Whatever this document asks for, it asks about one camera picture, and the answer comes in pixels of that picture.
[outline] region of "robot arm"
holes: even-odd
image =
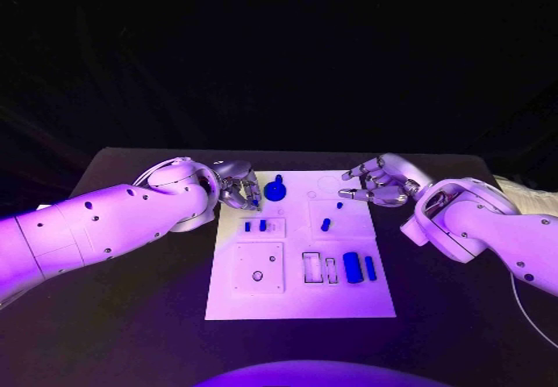
[[[370,171],[371,165],[377,165],[376,171]],[[523,215],[502,191],[476,179],[435,184],[417,167],[390,153],[352,169],[344,179],[363,175],[368,183],[381,175],[387,184],[342,189],[340,196],[381,206],[402,206],[413,197],[416,210],[402,231],[419,246],[432,242],[462,263],[491,248],[514,275],[558,296],[557,217]]]
[[[259,210],[260,199],[250,163],[220,162],[211,169],[191,158],[177,158],[156,165],[135,185],[102,189],[5,219],[0,309],[58,274],[126,254],[169,231],[211,222],[218,200]]]

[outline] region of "black curtain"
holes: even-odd
[[[109,146],[472,153],[558,189],[557,11],[2,1],[2,213]]]

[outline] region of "blue object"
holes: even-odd
[[[288,187],[283,184],[283,177],[282,175],[276,176],[276,181],[266,184],[265,187],[265,196],[267,200],[272,200],[273,202],[279,202],[288,195]]]
[[[322,224],[322,231],[328,231],[329,230],[329,225],[332,224],[332,219],[331,218],[325,218],[324,219],[324,224]]]
[[[358,254],[348,252],[344,254],[344,264],[347,272],[347,281],[351,284],[357,284],[364,281],[364,271],[361,269],[361,262],[358,260]]]
[[[376,264],[373,262],[373,257],[367,256],[364,258],[364,262],[367,263],[367,270],[370,272],[370,280],[376,281],[377,280],[377,276],[376,276]]]

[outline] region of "table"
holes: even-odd
[[[73,196],[132,183],[177,156],[319,170],[377,154],[107,148]],[[436,179],[495,184],[475,156],[404,156]],[[504,263],[485,252],[462,264],[430,243],[414,245],[400,232],[412,209],[371,207],[397,318],[205,321],[216,221],[50,280],[4,310],[2,384],[187,386],[253,364],[306,359],[374,364],[451,385],[556,385],[558,351],[526,321]],[[558,298],[518,287],[557,339]]]

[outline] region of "robotic hand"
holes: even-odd
[[[468,263],[487,248],[515,277],[558,296],[558,218],[523,215],[497,187],[474,179],[435,184],[399,155],[387,153],[355,167],[342,179],[365,176],[368,189],[342,189],[340,196],[403,206],[417,200],[402,231],[419,246],[432,242],[445,255]]]
[[[260,210],[260,200],[250,162],[218,161],[210,168],[179,157],[155,165],[133,185],[0,220],[0,309],[58,274],[211,222],[218,201]]]

